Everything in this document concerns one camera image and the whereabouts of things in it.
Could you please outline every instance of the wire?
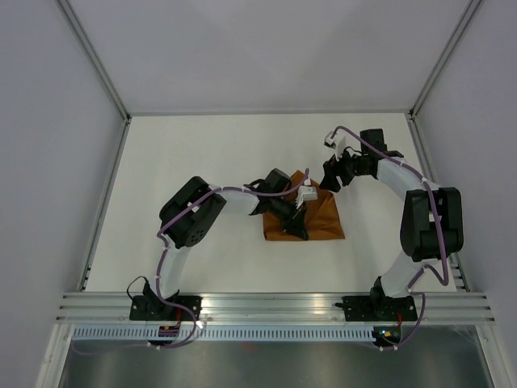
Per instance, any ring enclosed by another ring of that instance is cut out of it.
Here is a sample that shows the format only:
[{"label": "wire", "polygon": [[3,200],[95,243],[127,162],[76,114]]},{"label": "wire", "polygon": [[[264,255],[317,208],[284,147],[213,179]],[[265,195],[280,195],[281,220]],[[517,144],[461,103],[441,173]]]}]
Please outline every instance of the wire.
[{"label": "wire", "polygon": [[353,149],[352,147],[350,147],[349,145],[347,145],[347,146],[345,147],[345,149],[343,150],[343,152],[344,152],[344,151],[346,151],[346,150],[352,150],[352,151],[354,151],[356,154],[362,154],[362,153],[361,153],[361,151],[354,150],[354,149]]},{"label": "wire", "polygon": [[135,280],[133,280],[131,283],[129,283],[129,286],[126,288],[126,294],[129,296],[129,299],[131,299],[131,302],[134,302],[134,299],[132,298],[131,294],[129,293],[129,288],[132,285],[134,285],[135,281],[137,281],[138,279],[144,279],[145,283],[149,283],[149,281],[147,280],[147,278],[145,276],[137,276],[135,278]]}]

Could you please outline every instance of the metal frame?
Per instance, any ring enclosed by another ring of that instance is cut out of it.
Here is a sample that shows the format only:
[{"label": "metal frame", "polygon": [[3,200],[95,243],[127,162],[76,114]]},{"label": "metal frame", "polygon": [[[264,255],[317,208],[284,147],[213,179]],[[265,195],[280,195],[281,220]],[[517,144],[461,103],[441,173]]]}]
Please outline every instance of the metal frame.
[{"label": "metal frame", "polygon": [[[197,293],[203,298],[200,320],[208,325],[390,326],[393,322],[346,322],[334,304],[347,295],[368,293]],[[484,293],[427,293],[423,326],[493,325]],[[417,310],[422,303],[415,298]],[[66,293],[57,323],[127,324],[131,301],[126,293]]]},{"label": "metal frame", "polygon": [[109,204],[111,192],[115,185],[116,173],[119,170],[120,160],[122,159],[122,153],[124,152],[124,146],[126,139],[128,138],[129,126],[131,125],[131,119],[124,122],[124,127],[120,133],[119,144],[116,149],[115,156],[111,162],[111,170],[107,177],[106,183],[104,184],[103,196],[99,203],[99,208],[95,217],[95,224],[92,228],[90,237],[88,238],[88,250],[84,259],[84,269],[81,277],[79,278],[77,290],[84,291],[86,289],[86,283],[88,282],[88,276],[90,275],[91,263],[94,260],[95,251],[97,250],[97,244],[99,243],[100,232],[103,228],[104,218],[106,217],[107,206]]},{"label": "metal frame", "polygon": [[119,114],[122,116],[122,119],[129,120],[131,116],[129,115],[126,107],[124,106],[124,103],[122,102],[119,93],[113,86],[113,82],[107,74],[106,68],[101,62],[99,55],[95,51],[95,48],[90,41],[90,38],[86,34],[86,31],[82,26],[81,22],[79,21],[79,18],[75,13],[74,8],[70,4],[69,0],[54,0],[54,2],[56,3],[57,8],[59,8],[59,11],[61,11],[61,13],[63,14],[63,17],[68,23],[70,30],[78,40],[78,43],[84,50],[84,53],[88,57],[88,60],[90,61],[91,65],[95,70],[95,73],[97,73],[97,75],[99,76],[101,84],[104,86],[104,89],[106,90],[108,96],[115,105],[117,111],[119,111]]},{"label": "metal frame", "polygon": [[424,83],[423,88],[420,90],[416,101],[414,102],[413,107],[410,109],[410,114],[415,117],[418,115],[420,110],[422,109],[423,104],[426,102],[427,97],[431,93],[433,87],[438,81],[439,76],[442,74],[445,65],[451,59],[452,54],[456,50],[458,44],[461,41],[461,38],[467,31],[470,23],[472,22],[474,16],[479,10],[481,4],[484,0],[470,0],[469,4],[465,7],[463,14],[458,21],[458,24],[454,28],[451,36],[449,37],[445,47],[442,50],[442,53],[439,55],[438,61],[435,63],[433,70],[427,77],[426,82]]}]

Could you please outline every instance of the ventilation slots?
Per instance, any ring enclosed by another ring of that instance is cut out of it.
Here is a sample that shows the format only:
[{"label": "ventilation slots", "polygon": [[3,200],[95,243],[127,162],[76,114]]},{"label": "ventilation slots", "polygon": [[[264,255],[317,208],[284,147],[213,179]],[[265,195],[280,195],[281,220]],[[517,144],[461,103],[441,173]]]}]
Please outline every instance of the ventilation slots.
[{"label": "ventilation slots", "polygon": [[[183,325],[177,339],[188,336],[191,327]],[[372,342],[373,327],[242,327],[207,326],[195,332],[203,341],[274,341],[274,342]],[[77,325],[75,340],[163,340],[159,326],[153,325]]]}]

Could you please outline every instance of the black mounting bracket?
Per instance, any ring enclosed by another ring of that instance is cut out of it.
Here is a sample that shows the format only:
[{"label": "black mounting bracket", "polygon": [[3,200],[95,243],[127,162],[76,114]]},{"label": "black mounting bracket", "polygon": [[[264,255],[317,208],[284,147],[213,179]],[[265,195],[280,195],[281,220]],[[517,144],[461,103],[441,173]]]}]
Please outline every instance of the black mounting bracket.
[{"label": "black mounting bracket", "polygon": [[343,309],[347,322],[398,322],[399,314],[403,321],[418,319],[413,297],[386,297],[380,277],[369,295],[343,297],[342,301],[335,306]]},{"label": "black mounting bracket", "polygon": [[[195,319],[200,318],[202,297],[197,295],[180,295],[179,292],[166,299],[168,302],[177,303],[190,309]],[[192,317],[183,309],[176,309],[160,301],[151,289],[149,283],[145,283],[142,295],[132,298],[130,321],[186,321],[191,322]]]}]

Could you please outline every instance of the cable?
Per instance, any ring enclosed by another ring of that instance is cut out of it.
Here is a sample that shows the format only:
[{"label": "cable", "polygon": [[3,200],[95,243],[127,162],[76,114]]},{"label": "cable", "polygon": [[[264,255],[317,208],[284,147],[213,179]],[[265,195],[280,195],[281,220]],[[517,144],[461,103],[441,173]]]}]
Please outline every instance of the cable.
[{"label": "cable", "polygon": [[231,187],[231,186],[223,187],[223,188],[214,188],[210,192],[207,192],[206,194],[201,196],[198,200],[194,201],[194,203],[192,203],[190,206],[187,206],[183,211],[181,211],[179,214],[177,214],[175,217],[173,217],[172,220],[170,220],[164,226],[162,226],[162,228],[160,228],[160,230],[156,234],[156,237],[160,238],[163,241],[164,249],[163,249],[163,252],[162,252],[162,256],[160,257],[160,260],[158,261],[158,267],[156,269],[156,276],[155,276],[155,278],[156,278],[156,283],[155,283],[155,285],[156,285],[156,294],[157,294],[158,299],[160,300],[160,302],[163,303],[164,305],[171,306],[171,307],[174,307],[176,309],[182,309],[182,310],[186,311],[192,317],[192,322],[193,322],[192,330],[189,332],[188,336],[185,339],[182,339],[177,344],[163,345],[162,348],[169,348],[169,349],[171,349],[171,348],[179,348],[180,346],[188,344],[190,342],[190,339],[194,335],[195,328],[197,326],[196,325],[197,320],[196,320],[195,314],[194,314],[194,312],[192,310],[190,310],[187,307],[185,307],[183,305],[180,305],[178,303],[173,303],[173,302],[167,301],[162,296],[162,291],[160,290],[160,275],[162,273],[162,267],[163,267],[163,264],[165,262],[165,258],[166,258],[167,252],[168,252],[168,250],[170,248],[170,244],[169,244],[168,240],[163,236],[163,234],[167,231],[167,229],[169,229],[179,219],[181,219],[186,214],[188,214],[188,212],[190,212],[193,208],[195,208],[196,206],[201,205],[210,196],[212,196],[213,194],[216,194],[218,192],[223,192],[223,191],[244,192],[245,194],[251,194],[252,196],[265,196],[265,197],[287,196],[287,195],[291,194],[292,192],[295,192],[296,190],[298,190],[298,188],[300,188],[301,185],[304,184],[304,182],[307,180],[308,177],[309,177],[309,169],[307,168],[307,169],[305,169],[304,178],[296,186],[294,186],[293,188],[289,188],[288,190],[286,190],[284,192],[273,192],[273,193],[254,192],[252,190],[247,190],[245,188],[235,188],[235,187]]},{"label": "cable", "polygon": [[129,286],[126,288],[126,294],[129,296],[129,299],[131,299],[131,302],[134,302],[131,294],[129,293],[129,288],[134,285],[135,281],[137,281],[138,279],[144,279],[145,280],[145,283],[149,283],[149,281],[147,280],[147,278],[145,276],[137,276],[135,278],[135,280],[133,280],[131,283],[129,283]]},{"label": "cable", "polygon": [[343,150],[343,152],[344,152],[344,151],[346,151],[346,150],[352,150],[352,151],[354,151],[356,154],[361,154],[361,151],[354,150],[354,149],[353,149],[352,147],[350,147],[349,145],[345,147],[345,149]]},{"label": "cable", "polygon": [[343,127],[342,125],[339,125],[336,127],[336,129],[332,132],[332,139],[336,136],[336,133],[339,130],[345,131],[349,135],[351,135],[354,139],[359,141],[364,146],[368,147],[370,150],[378,154],[384,159],[389,160],[390,162],[393,162],[395,164],[400,165],[401,167],[404,167],[406,170],[411,171],[413,174],[417,176],[418,179],[422,180],[422,185],[427,191],[427,195],[429,196],[429,202],[431,204],[431,212],[433,214],[433,219],[435,220],[435,227],[436,227],[436,233],[438,235],[438,245],[439,245],[439,255],[442,262],[442,270],[443,270],[443,277],[436,271],[436,269],[430,265],[430,264],[424,264],[424,268],[429,268],[441,285],[447,286],[449,284],[449,272],[448,272],[448,266],[447,266],[447,252],[445,251],[445,240],[443,239],[443,230],[442,230],[442,224],[439,220],[439,214],[438,209],[436,208],[435,198],[433,196],[433,191],[431,190],[431,186],[427,183],[426,179],[422,174],[420,174],[417,170],[415,170],[412,166],[405,164],[403,162],[400,162],[399,160],[396,160],[395,158],[392,158],[391,156],[388,156],[384,154],[383,152],[380,152],[377,148],[375,148],[373,145],[368,143],[367,141],[361,139],[361,137],[357,136],[355,133],[353,133],[349,128]]}]

